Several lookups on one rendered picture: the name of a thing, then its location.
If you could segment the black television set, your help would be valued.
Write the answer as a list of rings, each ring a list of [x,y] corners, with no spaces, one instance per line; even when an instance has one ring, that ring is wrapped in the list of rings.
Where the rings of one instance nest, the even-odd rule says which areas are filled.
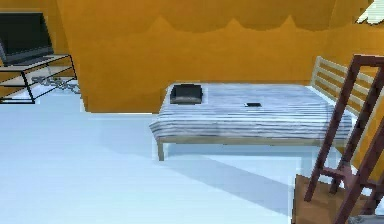
[[[0,59],[5,66],[53,53],[42,12],[0,12]]]

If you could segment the black laptop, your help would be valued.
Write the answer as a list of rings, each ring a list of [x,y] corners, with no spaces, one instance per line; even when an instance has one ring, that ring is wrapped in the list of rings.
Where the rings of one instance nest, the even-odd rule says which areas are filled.
[[[170,93],[171,104],[201,104],[203,91],[200,85],[174,85]]]

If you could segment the dark red wooden chair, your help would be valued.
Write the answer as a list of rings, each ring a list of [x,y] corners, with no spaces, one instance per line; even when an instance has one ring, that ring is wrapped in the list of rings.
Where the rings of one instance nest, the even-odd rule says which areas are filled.
[[[358,115],[355,127],[347,142],[346,148],[344,149],[344,153],[338,167],[336,169],[325,167],[325,160],[328,156],[342,115],[347,107],[352,89],[362,66],[377,67],[378,71],[374,79],[371,81],[371,87],[368,90],[366,100],[363,102],[362,110]],[[384,118],[381,120],[356,174],[352,173],[350,164],[354,151],[357,148],[363,131],[368,124],[368,121],[373,113],[374,106],[379,99],[383,88],[384,56],[355,54],[347,70],[346,78],[339,94],[339,99],[334,107],[323,144],[318,154],[307,191],[304,196],[304,200],[306,202],[310,202],[312,200],[321,175],[332,177],[332,183],[330,186],[331,194],[336,193],[340,182],[343,181],[346,192],[340,208],[333,219],[333,224],[345,224],[364,188],[370,188],[372,193],[361,209],[361,215],[372,215],[384,196],[384,174],[381,175],[377,182],[369,181],[369,177],[377,164],[382,151],[384,150]]]

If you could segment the white window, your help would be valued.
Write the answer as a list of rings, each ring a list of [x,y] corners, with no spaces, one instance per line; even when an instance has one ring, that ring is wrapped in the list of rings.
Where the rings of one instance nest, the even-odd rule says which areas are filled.
[[[384,22],[384,0],[373,0],[356,20],[357,23],[378,25]]]

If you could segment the striped bed with wooden frame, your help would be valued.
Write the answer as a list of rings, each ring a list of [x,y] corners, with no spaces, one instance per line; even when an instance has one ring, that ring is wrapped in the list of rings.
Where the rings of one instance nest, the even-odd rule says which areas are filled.
[[[150,125],[158,159],[164,159],[165,143],[319,147],[347,70],[318,56],[308,86],[199,83],[201,104],[171,104],[167,93]]]

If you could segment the black frame television stand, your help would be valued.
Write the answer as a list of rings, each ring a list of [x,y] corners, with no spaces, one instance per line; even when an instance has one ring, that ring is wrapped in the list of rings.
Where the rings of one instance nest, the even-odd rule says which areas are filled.
[[[49,55],[31,65],[0,66],[0,104],[35,104],[54,90],[80,93],[71,55]]]

